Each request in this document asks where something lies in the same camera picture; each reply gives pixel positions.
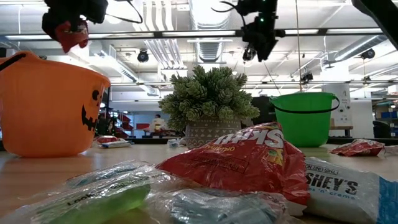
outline red chip bag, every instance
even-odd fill
[[[355,139],[353,142],[341,145],[330,153],[340,156],[377,156],[384,149],[384,144],[377,141]]]
[[[157,168],[216,189],[281,193],[301,205],[310,196],[304,155],[284,140],[277,123],[222,136]]]

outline security camera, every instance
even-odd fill
[[[137,59],[138,59],[139,62],[142,62],[142,63],[147,62],[149,60],[149,56],[148,56],[147,50],[146,49],[141,49],[139,51]]]
[[[257,55],[257,50],[255,50],[250,44],[246,46],[243,53],[243,60],[249,62]]]

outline table surface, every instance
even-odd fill
[[[375,172],[389,180],[398,179],[398,156],[340,157],[327,153],[333,147],[335,146],[325,145],[301,150],[308,157],[318,157],[356,170]],[[184,147],[136,144],[119,149],[92,148],[76,157],[49,159],[19,158],[0,152],[0,217],[31,203],[32,195],[54,189],[76,175],[132,159],[159,163],[185,150]],[[305,216],[302,220],[313,224],[338,223],[311,216]]]

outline potted plant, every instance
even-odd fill
[[[185,129],[188,148],[235,133],[241,120],[259,116],[251,94],[241,91],[247,76],[234,76],[228,67],[205,72],[197,66],[193,72],[192,77],[173,75],[174,92],[159,102],[162,111],[170,114],[169,127]]]

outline plastic wrapper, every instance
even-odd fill
[[[219,137],[157,168],[214,189],[280,193],[300,205],[309,198],[304,155],[284,140],[277,123]]]
[[[177,181],[151,166],[138,167],[114,178],[99,180],[24,206],[0,223],[103,223],[143,204],[152,188]]]
[[[384,149],[384,144],[366,139],[355,139],[353,142],[338,146],[330,151],[339,156],[377,156]]]
[[[158,223],[301,223],[288,215],[286,199],[281,194],[182,189],[155,194],[146,204],[146,210]]]
[[[119,139],[115,136],[100,136],[96,139],[96,141],[100,144],[107,143],[107,142],[114,142],[117,140],[119,140]]]
[[[167,145],[169,145],[169,147],[180,147],[180,146],[182,146],[180,144],[180,142],[181,142],[181,139],[169,139],[167,141]]]
[[[398,223],[398,183],[306,158],[311,198],[305,212],[348,223]]]
[[[118,175],[126,174],[143,166],[148,168],[153,167],[153,165],[147,162],[125,161],[105,169],[95,170],[77,177],[72,177],[65,182],[65,186],[68,190],[75,189],[99,180],[110,179]]]
[[[118,141],[113,141],[113,142],[106,142],[102,143],[101,147],[110,149],[110,148],[117,148],[117,147],[129,147],[131,146],[131,142],[126,141],[126,140],[118,140]]]

